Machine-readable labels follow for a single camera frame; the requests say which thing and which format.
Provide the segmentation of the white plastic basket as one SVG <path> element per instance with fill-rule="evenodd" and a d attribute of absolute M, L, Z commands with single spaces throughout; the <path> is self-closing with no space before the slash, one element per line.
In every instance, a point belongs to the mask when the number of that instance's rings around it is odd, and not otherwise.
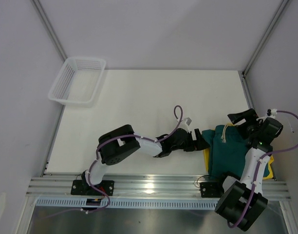
<path fill-rule="evenodd" d="M 48 99 L 65 106 L 92 107 L 105 81 L 106 61 L 92 57 L 69 57 L 63 63 Z"/>

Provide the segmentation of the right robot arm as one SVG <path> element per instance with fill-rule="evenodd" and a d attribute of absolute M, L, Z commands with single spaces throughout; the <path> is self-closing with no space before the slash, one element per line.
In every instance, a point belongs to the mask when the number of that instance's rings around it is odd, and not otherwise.
<path fill-rule="evenodd" d="M 267 110 L 264 117 L 254 109 L 228 115 L 248 148 L 241 178 L 233 183 L 224 179 L 215 185 L 221 196 L 215 212 L 227 220 L 230 228 L 246 232 L 267 207 L 268 200 L 262 195 L 264 170 L 273 151 L 271 143 L 283 130 L 276 115 L 276 109 Z"/>

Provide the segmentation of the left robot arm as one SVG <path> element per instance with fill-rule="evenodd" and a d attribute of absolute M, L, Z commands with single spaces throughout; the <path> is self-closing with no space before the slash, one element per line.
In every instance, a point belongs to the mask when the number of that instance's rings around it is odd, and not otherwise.
<path fill-rule="evenodd" d="M 137 135 L 132 126 L 126 124 L 102 135 L 95 152 L 95 160 L 81 175 L 82 190 L 88 195 L 94 195 L 108 168 L 137 151 L 155 158 L 163 158 L 177 150 L 194 152 L 208 149 L 210 145 L 200 130 L 195 129 L 194 132 L 196 139 L 193 139 L 191 131 L 176 127 L 170 134 L 148 138 Z"/>

